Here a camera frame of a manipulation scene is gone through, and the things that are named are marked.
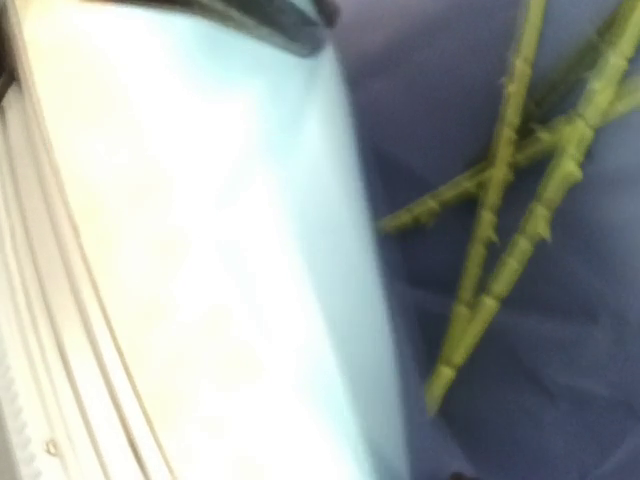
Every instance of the black object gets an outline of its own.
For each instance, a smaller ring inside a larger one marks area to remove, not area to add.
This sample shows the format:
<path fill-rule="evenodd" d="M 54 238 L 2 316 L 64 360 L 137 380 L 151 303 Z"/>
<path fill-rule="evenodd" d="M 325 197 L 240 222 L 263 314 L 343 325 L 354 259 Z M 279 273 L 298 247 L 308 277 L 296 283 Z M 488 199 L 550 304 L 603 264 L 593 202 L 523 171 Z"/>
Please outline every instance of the black object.
<path fill-rule="evenodd" d="M 175 8 L 201 15 L 295 55 L 315 55 L 326 44 L 323 24 L 291 0 L 114 0 L 114 3 Z M 332 0 L 314 0 L 323 21 L 337 18 Z"/>

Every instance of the blue fabric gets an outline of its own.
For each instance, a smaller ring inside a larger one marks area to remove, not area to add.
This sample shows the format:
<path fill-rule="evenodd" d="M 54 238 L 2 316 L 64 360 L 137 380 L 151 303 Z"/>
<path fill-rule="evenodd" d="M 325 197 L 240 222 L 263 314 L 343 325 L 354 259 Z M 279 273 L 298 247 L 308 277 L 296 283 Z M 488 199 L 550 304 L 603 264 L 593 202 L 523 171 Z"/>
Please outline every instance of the blue fabric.
<path fill-rule="evenodd" d="M 540 79 L 615 0 L 550 0 Z M 336 32 L 381 217 L 461 172 L 490 140 L 516 0 L 342 0 Z M 429 420 L 432 368 L 475 205 L 383 239 L 404 360 L 413 478 L 640 475 L 640 114 L 598 131 L 584 181 Z M 500 216 L 510 237 L 544 166 L 518 174 Z"/>

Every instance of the dark blue cloth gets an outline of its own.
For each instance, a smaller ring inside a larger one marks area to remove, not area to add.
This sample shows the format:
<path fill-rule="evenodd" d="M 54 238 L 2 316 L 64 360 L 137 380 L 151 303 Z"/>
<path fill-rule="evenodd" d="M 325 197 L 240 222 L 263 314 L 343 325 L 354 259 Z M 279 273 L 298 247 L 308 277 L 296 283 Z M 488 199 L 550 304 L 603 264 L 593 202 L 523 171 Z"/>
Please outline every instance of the dark blue cloth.
<path fill-rule="evenodd" d="M 536 81 L 615 0 L 550 0 Z M 377 217 L 460 173 L 490 140 L 520 1 L 342 0 L 336 32 Z M 640 476 L 640 115 L 598 131 L 521 281 L 429 420 L 432 368 L 475 205 L 383 239 L 404 360 L 412 475 L 487 480 Z M 502 245 L 544 165 L 521 172 Z"/>

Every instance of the navy blue surface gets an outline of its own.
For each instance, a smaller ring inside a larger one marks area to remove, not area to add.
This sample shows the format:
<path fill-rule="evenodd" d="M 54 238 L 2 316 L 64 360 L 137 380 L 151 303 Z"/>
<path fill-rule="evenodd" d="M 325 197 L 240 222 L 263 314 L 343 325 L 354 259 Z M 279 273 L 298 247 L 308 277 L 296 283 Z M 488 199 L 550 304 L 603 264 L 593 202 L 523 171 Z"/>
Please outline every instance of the navy blue surface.
<path fill-rule="evenodd" d="M 594 31 L 615 0 L 550 0 L 536 79 Z M 336 32 L 375 215 L 464 169 L 490 140 L 516 0 L 342 0 Z M 541 168 L 501 211 L 509 238 Z M 429 420 L 433 366 L 474 205 L 382 241 L 407 380 L 413 477 L 640 478 L 640 114 L 600 130 L 584 181 L 557 212 L 481 345 Z"/>

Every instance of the overexposed white surface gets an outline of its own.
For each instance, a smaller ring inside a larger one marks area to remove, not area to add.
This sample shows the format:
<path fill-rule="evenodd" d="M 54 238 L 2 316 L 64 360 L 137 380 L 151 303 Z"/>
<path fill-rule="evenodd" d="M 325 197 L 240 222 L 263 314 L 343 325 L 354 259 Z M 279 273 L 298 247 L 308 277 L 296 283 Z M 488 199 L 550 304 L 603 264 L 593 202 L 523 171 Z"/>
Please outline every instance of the overexposed white surface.
<path fill-rule="evenodd" d="M 176 13 L 21 8 L 84 248 L 180 478 L 407 478 L 333 53 Z"/>

